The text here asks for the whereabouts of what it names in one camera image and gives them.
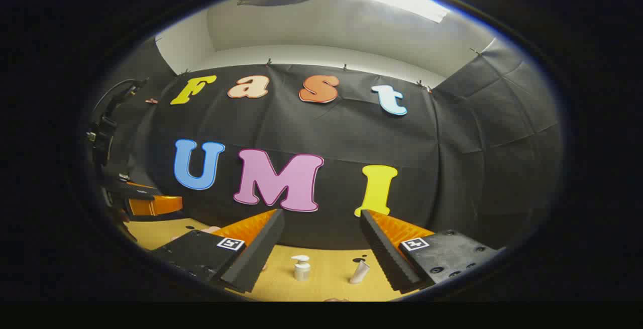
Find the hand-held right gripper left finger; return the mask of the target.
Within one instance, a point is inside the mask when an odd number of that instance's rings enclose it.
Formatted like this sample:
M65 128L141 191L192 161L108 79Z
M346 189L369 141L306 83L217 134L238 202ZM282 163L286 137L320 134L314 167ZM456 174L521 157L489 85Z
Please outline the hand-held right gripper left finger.
M251 292L285 226L281 208L213 233L193 230L151 251L171 267L212 286Z

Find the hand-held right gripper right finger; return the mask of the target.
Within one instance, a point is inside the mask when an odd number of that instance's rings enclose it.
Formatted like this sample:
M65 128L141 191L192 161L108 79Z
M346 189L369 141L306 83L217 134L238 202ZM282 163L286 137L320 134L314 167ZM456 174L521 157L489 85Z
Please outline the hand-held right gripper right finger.
M361 212L360 227L384 276L401 294L440 285L499 252L455 229L432 232L373 210Z

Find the white squeeze tube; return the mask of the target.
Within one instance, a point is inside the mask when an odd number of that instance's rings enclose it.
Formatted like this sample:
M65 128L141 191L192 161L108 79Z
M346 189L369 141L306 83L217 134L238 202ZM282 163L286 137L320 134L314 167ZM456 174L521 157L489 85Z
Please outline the white squeeze tube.
M358 260L358 265L351 278L349 279L349 283L351 283L352 285L361 283L365 276L367 276L367 273L369 271L370 266L363 258L361 258L360 260Z

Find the white pump bottle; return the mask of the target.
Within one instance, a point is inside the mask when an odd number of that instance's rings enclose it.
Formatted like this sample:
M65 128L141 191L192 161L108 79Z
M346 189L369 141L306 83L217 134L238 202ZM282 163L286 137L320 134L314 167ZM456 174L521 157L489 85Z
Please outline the white pump bottle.
M310 257L305 254L299 254L292 256L291 259L297 261L294 265L294 278L297 281L307 281L311 270Z

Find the black backdrop cloth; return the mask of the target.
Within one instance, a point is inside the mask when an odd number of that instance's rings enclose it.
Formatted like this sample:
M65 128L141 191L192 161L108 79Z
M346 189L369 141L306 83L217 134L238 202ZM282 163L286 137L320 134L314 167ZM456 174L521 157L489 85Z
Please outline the black backdrop cloth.
M158 104L147 104L154 98ZM147 82L113 115L108 176L225 226L281 208L282 245L368 247L362 210L503 247L548 215L564 139L548 80L498 39L428 89L376 73L244 64Z

